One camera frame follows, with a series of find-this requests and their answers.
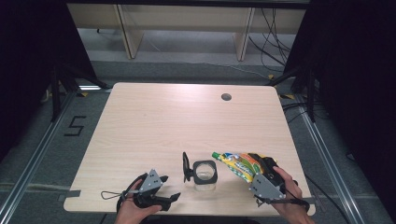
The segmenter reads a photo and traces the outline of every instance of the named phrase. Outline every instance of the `metal rail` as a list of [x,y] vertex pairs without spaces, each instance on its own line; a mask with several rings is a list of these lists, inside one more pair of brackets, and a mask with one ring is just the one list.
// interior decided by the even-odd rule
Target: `metal rail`
[[55,121],[50,123],[48,129],[46,130],[46,133],[44,134],[37,148],[35,149],[35,153],[30,158],[17,183],[14,185],[11,192],[8,194],[7,198],[1,205],[1,209],[0,209],[1,224],[7,224],[11,219],[13,213],[15,212],[15,209],[17,208],[19,202],[21,201],[23,193],[26,191],[40,162],[43,160],[47,152],[47,149],[52,141],[52,138],[64,118],[64,113],[66,111],[66,108],[70,106],[74,98],[75,98],[75,94],[73,92],[70,92],[66,95],[64,102],[62,103],[61,113],[59,114],[58,118]]
[[[296,95],[296,100],[298,103],[304,102],[300,95]],[[329,149],[327,149],[327,146],[320,135],[316,123],[311,121],[302,106],[300,106],[300,112],[302,113],[305,125],[315,142],[318,153],[323,160],[324,166],[326,167],[330,179],[332,180],[335,190],[340,197],[341,203],[346,210],[346,215],[349,218],[349,221],[356,224],[366,223],[363,216],[361,215],[361,211],[359,210],[357,203],[355,202],[355,199],[353,198],[353,195],[351,194],[346,182],[335,165],[332,155],[330,154]]]

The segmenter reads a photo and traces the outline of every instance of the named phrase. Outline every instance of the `tabletop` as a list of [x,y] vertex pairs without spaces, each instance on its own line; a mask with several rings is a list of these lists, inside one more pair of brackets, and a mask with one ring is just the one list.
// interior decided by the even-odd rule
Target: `tabletop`
[[[256,152],[273,157],[311,197],[279,98],[273,87],[117,83],[107,102],[67,198],[70,212],[116,212],[117,198],[103,200],[104,190],[121,193],[143,173],[168,175],[158,196],[181,192],[161,215],[277,216],[258,207],[249,183],[220,161],[216,188],[198,191],[183,182],[182,153],[190,164],[214,160],[217,152]],[[311,206],[309,215],[315,213]]]

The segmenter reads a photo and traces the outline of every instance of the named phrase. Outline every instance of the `snack bag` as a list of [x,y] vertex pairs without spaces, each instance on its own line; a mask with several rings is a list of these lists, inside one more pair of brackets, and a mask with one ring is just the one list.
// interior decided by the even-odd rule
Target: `snack bag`
[[239,177],[245,179],[248,183],[253,181],[256,174],[262,174],[263,169],[260,163],[251,158],[247,153],[212,153],[212,157],[225,163],[231,171]]

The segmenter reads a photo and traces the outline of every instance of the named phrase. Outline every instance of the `black cable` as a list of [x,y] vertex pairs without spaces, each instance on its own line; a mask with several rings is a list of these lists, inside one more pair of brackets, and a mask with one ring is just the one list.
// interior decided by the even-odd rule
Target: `black cable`
[[266,54],[268,57],[272,58],[273,60],[275,60],[277,63],[280,63],[282,66],[285,66],[284,63],[282,63],[280,60],[278,60],[277,58],[275,58],[274,56],[272,56],[270,53],[268,53],[267,51],[263,50],[262,48],[260,48],[256,43],[254,43],[254,41],[251,39],[251,37],[249,36],[248,39],[251,41],[251,43],[253,43],[253,45],[262,53]]
[[[264,38],[265,38],[265,42],[269,42],[272,46],[278,48],[283,62],[286,63],[286,60],[288,59],[288,57],[286,56],[284,50],[285,51],[290,51],[290,49],[286,45],[284,45],[279,40],[279,38],[277,37],[277,31],[276,31],[276,9],[273,8],[273,22],[272,22],[271,26],[270,26],[269,21],[267,20],[267,18],[265,16],[265,13],[264,13],[263,9],[262,9],[262,15],[263,15],[263,17],[265,19],[265,22],[267,23],[267,26],[268,26],[268,29],[269,29],[269,34],[268,34],[267,37],[265,37],[265,35],[262,34],[264,36]],[[269,39],[268,39],[269,35],[272,35],[274,37],[274,40],[276,41],[277,45],[275,45],[271,41],[269,41]]]
[[295,119],[297,119],[299,116],[301,116],[303,113],[306,113],[306,112],[307,112],[307,111],[305,110],[305,111],[301,112],[300,114],[296,115],[294,118],[290,119],[290,120],[288,121],[288,123],[294,121]]
[[280,71],[280,70],[276,70],[276,69],[272,69],[272,68],[270,68],[270,67],[268,67],[267,65],[265,65],[265,63],[264,63],[264,61],[262,60],[262,66],[264,66],[267,70],[269,70],[269,71],[273,71],[273,72],[279,72],[279,73],[282,73],[283,71]]
[[273,22],[271,23],[271,25],[270,25],[269,21],[267,20],[267,17],[265,16],[265,13],[264,13],[263,9],[262,9],[262,15],[264,16],[265,22],[267,23],[268,30],[269,30],[268,36],[267,36],[267,37],[265,37],[265,35],[262,34],[262,35],[264,36],[264,38],[265,38],[265,42],[270,43],[272,46],[274,46],[274,47],[276,47],[276,48],[281,48],[279,45],[273,44],[273,43],[268,39],[270,35],[273,35],[273,37],[274,37],[275,40],[277,39],[277,36],[274,36],[274,32],[273,32],[273,26],[276,25],[274,14],[273,14]]
[[300,206],[303,206],[305,209],[305,212],[309,211],[309,208],[311,207],[311,205],[309,204],[309,202],[299,199],[297,197],[295,197],[293,194],[291,194],[294,198],[293,199],[280,199],[280,200],[271,200],[269,202],[269,204],[274,204],[274,203],[292,203],[292,204],[298,204]]
[[135,183],[137,183],[137,181],[139,181],[140,179],[143,179],[143,180],[144,180],[144,179],[146,179],[147,176],[148,176],[147,173],[138,176],[137,179],[135,179],[135,180],[128,186],[128,188],[127,188],[125,191],[122,192],[122,194],[120,195],[119,200],[117,201],[117,205],[116,205],[116,211],[117,211],[117,213],[120,211],[120,207],[121,207],[122,203],[124,202],[124,200],[126,199],[126,196],[128,195],[129,190],[131,190],[131,188],[134,186]]
[[306,103],[293,103],[293,104],[288,104],[288,105],[282,105],[283,112],[286,114],[286,112],[289,109],[294,108],[296,106],[300,106],[300,105],[306,105]]
[[337,210],[341,213],[346,223],[349,224],[350,223],[349,219],[347,218],[347,215],[343,212],[343,210],[340,208],[340,206],[338,206],[338,204],[314,180],[311,179],[311,177],[309,177],[306,173],[304,173],[304,175],[309,181],[311,181],[313,185],[315,185],[315,187],[317,187],[317,189],[319,189],[324,194],[324,196],[326,196],[330,200],[332,204],[334,204],[335,208],[337,208]]
[[103,217],[102,217],[102,220],[100,220],[100,222],[99,222],[99,224],[103,224],[103,222],[105,221],[105,218],[107,217],[107,214],[105,214]]

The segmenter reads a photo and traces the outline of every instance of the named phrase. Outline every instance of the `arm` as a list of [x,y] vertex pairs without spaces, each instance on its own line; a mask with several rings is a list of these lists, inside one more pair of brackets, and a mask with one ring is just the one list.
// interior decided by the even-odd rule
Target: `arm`
[[[294,183],[291,175],[286,173],[283,169],[274,166],[274,170],[282,176],[286,185],[286,199],[295,197],[302,199],[303,193],[301,189]],[[308,216],[304,208],[298,204],[292,203],[274,203],[272,206],[276,211],[285,218],[290,224],[312,224],[314,220]]]
[[[136,186],[142,180],[137,181],[132,189],[135,189]],[[134,204],[134,199],[128,197],[121,205],[120,211],[117,214],[117,219],[115,224],[139,224],[145,217],[155,214],[161,210],[160,205],[152,205],[147,208],[139,208]]]

